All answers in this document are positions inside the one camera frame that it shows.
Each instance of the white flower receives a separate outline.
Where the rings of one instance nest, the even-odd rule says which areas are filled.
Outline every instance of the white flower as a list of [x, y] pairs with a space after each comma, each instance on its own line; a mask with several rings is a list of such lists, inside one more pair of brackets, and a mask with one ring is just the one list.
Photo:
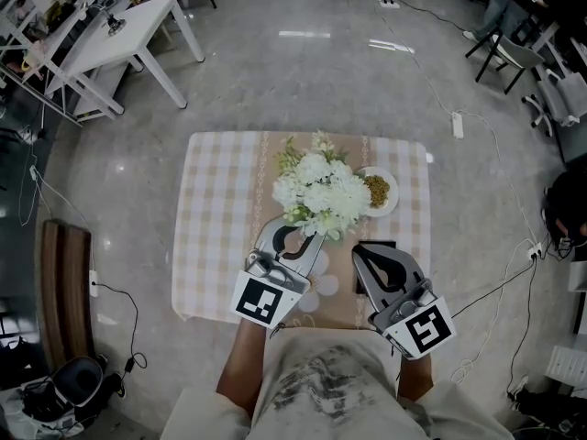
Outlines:
[[318, 153], [306, 153], [295, 167], [295, 173], [302, 184], [325, 180], [330, 172], [327, 159]]
[[303, 186], [293, 174], [284, 174], [273, 183], [272, 197], [288, 211], [294, 209], [301, 199]]
[[357, 222], [371, 203], [371, 191], [359, 176], [331, 178], [330, 211], [340, 220], [340, 228]]
[[312, 150], [316, 152], [329, 152], [334, 150], [334, 145], [330, 137], [325, 132], [315, 132], [312, 134]]
[[303, 204], [317, 214], [330, 207], [330, 188], [327, 184], [315, 182], [305, 188]]
[[339, 178], [341, 180], [346, 180], [350, 178], [352, 174], [352, 169], [349, 165], [344, 164], [342, 161], [335, 159], [334, 161], [330, 162], [330, 169], [332, 170], [332, 175], [335, 178]]
[[322, 237], [328, 234], [333, 239], [340, 238], [340, 233], [338, 232], [340, 220], [329, 213], [322, 212], [314, 216], [309, 216], [305, 220], [296, 222], [294, 226], [301, 227], [301, 233], [307, 237], [318, 233]]

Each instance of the power strip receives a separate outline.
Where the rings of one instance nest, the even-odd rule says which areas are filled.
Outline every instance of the power strip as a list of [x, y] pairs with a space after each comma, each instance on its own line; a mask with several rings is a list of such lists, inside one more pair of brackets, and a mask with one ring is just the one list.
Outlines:
[[381, 8], [399, 8], [399, 4], [395, 3], [393, 0], [390, 0], [389, 2], [387, 0], [382, 0], [381, 2], [379, 2], [379, 5]]
[[465, 133], [462, 130], [462, 115], [460, 113], [452, 113], [452, 136], [454, 138], [465, 137]]
[[528, 250], [528, 260], [542, 258], [542, 243], [537, 243]]
[[98, 273], [95, 270], [90, 270], [90, 296], [96, 298], [98, 296]]

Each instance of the white chair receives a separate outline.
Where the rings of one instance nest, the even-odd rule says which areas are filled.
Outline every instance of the white chair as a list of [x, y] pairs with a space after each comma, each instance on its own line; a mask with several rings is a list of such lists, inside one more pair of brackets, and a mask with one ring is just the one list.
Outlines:
[[552, 137], [551, 121], [562, 127], [571, 127], [587, 114], [587, 83], [580, 73], [560, 78], [548, 69], [547, 78], [538, 82], [538, 90], [546, 105], [543, 106], [533, 94], [524, 96], [522, 103], [530, 103], [537, 109], [538, 117], [530, 125], [532, 128], [537, 127], [544, 120], [547, 137]]

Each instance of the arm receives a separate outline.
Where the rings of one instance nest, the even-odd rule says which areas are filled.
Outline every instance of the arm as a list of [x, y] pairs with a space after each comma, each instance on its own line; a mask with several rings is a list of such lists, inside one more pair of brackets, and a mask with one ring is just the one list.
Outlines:
[[266, 329], [242, 319], [237, 337], [220, 375], [216, 392], [247, 411], [252, 418], [263, 380]]
[[397, 390], [398, 396], [416, 402], [429, 392], [433, 386], [432, 358], [429, 355], [418, 360], [408, 360], [402, 357], [400, 385]]

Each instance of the white shirt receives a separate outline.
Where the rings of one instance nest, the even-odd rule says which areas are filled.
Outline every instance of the white shirt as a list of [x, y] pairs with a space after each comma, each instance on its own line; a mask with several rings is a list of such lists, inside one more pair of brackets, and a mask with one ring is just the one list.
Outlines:
[[252, 421], [225, 396], [188, 388], [161, 440], [512, 438], [451, 382], [396, 400], [391, 350], [372, 331], [284, 329], [268, 341]]

